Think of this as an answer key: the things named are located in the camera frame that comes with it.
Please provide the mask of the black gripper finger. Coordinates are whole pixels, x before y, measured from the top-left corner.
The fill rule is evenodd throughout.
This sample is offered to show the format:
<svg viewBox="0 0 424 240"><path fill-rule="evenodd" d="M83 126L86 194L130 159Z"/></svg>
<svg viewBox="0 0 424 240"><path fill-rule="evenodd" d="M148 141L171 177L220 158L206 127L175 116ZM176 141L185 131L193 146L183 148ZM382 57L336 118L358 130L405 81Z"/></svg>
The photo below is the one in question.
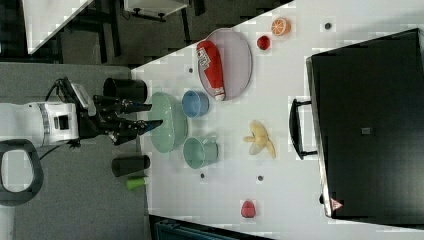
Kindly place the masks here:
<svg viewBox="0 0 424 240"><path fill-rule="evenodd" d="M123 103L121 105L121 113L129 114L134 112L143 112L143 111L150 111L152 108L151 104L142 104L138 102L129 102L129 103Z"/></svg>
<svg viewBox="0 0 424 240"><path fill-rule="evenodd" d="M129 121L125 120L120 124L119 127L119 137L125 139L134 139L139 135L143 135L153 129L161 126L163 123L162 120L137 120Z"/></svg>

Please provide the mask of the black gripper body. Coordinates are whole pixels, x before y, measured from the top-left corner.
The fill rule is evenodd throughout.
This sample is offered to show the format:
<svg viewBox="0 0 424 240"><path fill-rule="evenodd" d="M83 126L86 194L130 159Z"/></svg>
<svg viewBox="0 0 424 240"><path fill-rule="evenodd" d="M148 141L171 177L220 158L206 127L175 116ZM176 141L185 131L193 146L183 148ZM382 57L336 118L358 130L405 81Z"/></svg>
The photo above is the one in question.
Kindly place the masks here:
<svg viewBox="0 0 424 240"><path fill-rule="evenodd" d="M116 97L93 96L93 105L78 112L78 134L80 139L91 139L107 135L114 145L120 144L118 113L121 100Z"/></svg>

